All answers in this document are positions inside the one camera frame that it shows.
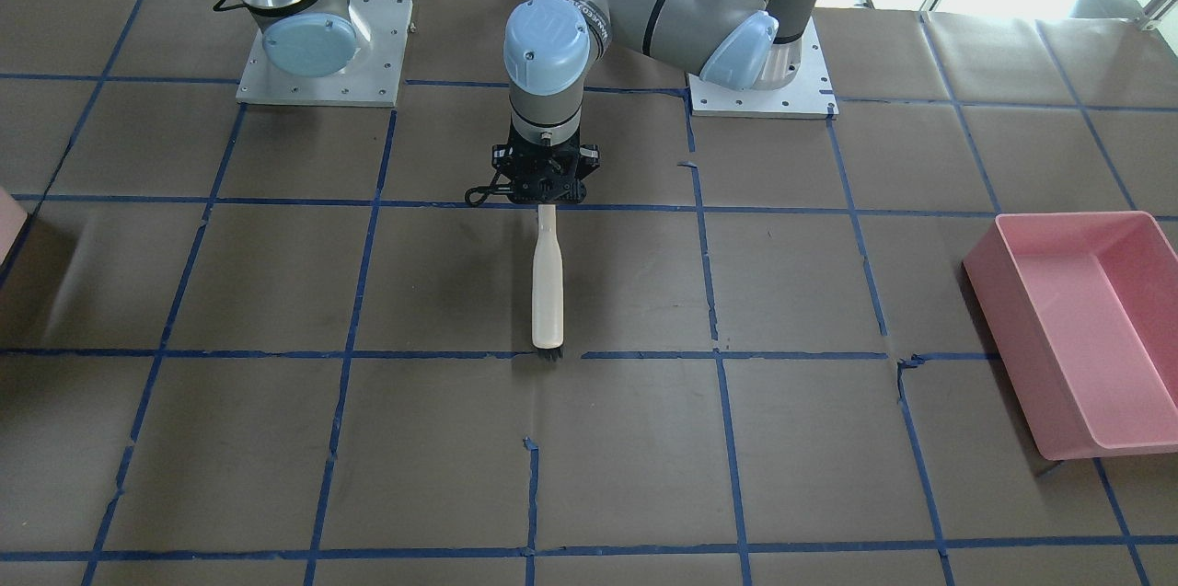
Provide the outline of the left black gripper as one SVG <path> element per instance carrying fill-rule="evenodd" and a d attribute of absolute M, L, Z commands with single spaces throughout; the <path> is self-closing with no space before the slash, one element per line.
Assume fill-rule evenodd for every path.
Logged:
<path fill-rule="evenodd" d="M 510 131 L 492 150 L 496 170 L 491 193 L 516 204 L 578 204 L 585 200 L 583 180 L 600 167 L 600 150 L 573 134 L 560 144 L 535 144 Z"/>

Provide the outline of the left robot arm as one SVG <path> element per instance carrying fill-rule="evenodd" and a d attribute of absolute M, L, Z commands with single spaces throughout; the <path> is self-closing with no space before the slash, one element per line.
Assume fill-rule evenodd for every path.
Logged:
<path fill-rule="evenodd" d="M 512 125 L 495 176 L 466 191 L 524 205 L 576 204 L 598 149 L 581 137 L 585 77 L 611 45 L 739 92 L 782 90 L 803 70 L 816 0 L 525 0 L 507 20 Z"/>

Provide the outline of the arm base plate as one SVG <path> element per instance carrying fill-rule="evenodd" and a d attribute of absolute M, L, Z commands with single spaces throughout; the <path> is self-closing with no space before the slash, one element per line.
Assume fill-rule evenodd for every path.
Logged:
<path fill-rule="evenodd" d="M 799 120 L 838 116 L 836 96 L 812 19 L 798 40 L 770 48 L 765 70 L 750 88 L 736 91 L 690 75 L 689 91 L 695 116 Z"/>
<path fill-rule="evenodd" d="M 351 0 L 349 17 L 286 17 L 249 50 L 236 99 L 271 107 L 395 108 L 412 0 Z"/>

